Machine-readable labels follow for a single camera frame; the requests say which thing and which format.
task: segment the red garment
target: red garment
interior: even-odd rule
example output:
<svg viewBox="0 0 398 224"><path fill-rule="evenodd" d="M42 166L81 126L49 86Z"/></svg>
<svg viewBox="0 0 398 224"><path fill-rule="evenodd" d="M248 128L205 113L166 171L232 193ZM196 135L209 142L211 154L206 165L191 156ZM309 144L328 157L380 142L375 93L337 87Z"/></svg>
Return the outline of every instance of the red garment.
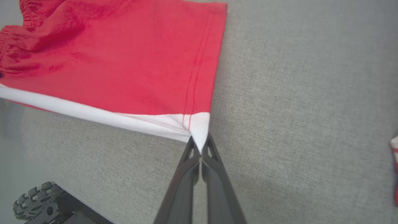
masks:
<svg viewBox="0 0 398 224"><path fill-rule="evenodd" d="M21 0L20 6L23 25L0 32L4 86L109 112L182 114L188 131L185 115L210 112L226 4Z"/></svg>

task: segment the gray fabric surface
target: gray fabric surface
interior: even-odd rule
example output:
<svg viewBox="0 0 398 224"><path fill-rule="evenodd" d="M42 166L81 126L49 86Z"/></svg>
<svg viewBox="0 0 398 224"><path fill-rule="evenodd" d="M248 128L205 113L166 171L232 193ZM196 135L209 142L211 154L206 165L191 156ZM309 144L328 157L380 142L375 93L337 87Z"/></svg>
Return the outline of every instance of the gray fabric surface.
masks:
<svg viewBox="0 0 398 224"><path fill-rule="evenodd" d="M398 223L398 2L227 1L210 130L248 223ZM27 154L115 223L152 223L184 143L27 108ZM195 186L194 223L206 223Z"/></svg>

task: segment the clothing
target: clothing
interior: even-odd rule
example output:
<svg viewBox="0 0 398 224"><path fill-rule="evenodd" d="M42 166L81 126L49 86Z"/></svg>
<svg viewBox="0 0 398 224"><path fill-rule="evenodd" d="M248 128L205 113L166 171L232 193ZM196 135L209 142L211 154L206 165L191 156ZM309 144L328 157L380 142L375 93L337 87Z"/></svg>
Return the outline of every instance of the clothing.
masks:
<svg viewBox="0 0 398 224"><path fill-rule="evenodd" d="M0 97L187 141L207 137L226 4L21 0L0 32Z"/></svg>

